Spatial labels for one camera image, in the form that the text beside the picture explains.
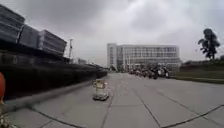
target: pole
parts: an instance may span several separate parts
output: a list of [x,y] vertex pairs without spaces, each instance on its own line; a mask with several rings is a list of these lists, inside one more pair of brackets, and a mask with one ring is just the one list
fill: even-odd
[[72,41],[73,39],[70,39],[70,47],[69,47],[69,58],[71,59],[71,53],[72,53]]

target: red object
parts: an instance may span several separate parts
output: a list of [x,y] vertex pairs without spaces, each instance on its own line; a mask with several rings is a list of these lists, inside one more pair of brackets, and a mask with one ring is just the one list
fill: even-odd
[[5,95],[5,77],[0,72],[0,102],[3,103],[3,98]]

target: white building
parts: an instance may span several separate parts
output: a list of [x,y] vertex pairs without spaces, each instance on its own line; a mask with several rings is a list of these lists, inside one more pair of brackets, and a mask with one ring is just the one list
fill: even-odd
[[116,45],[107,44],[108,67],[131,70],[140,66],[159,64],[171,69],[180,65],[179,48],[174,45]]

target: road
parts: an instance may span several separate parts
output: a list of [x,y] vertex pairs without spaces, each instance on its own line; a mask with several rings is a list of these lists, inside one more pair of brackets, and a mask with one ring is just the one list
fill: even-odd
[[21,128],[224,128],[224,86],[109,74],[110,98],[92,86],[9,113]]

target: tree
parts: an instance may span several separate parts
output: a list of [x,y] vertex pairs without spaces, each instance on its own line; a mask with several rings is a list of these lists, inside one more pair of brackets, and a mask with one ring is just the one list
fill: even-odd
[[206,58],[214,60],[215,54],[217,53],[216,48],[220,46],[220,43],[217,40],[217,36],[210,28],[206,28],[203,34],[204,38],[198,41],[198,44],[202,45],[200,50],[205,54]]

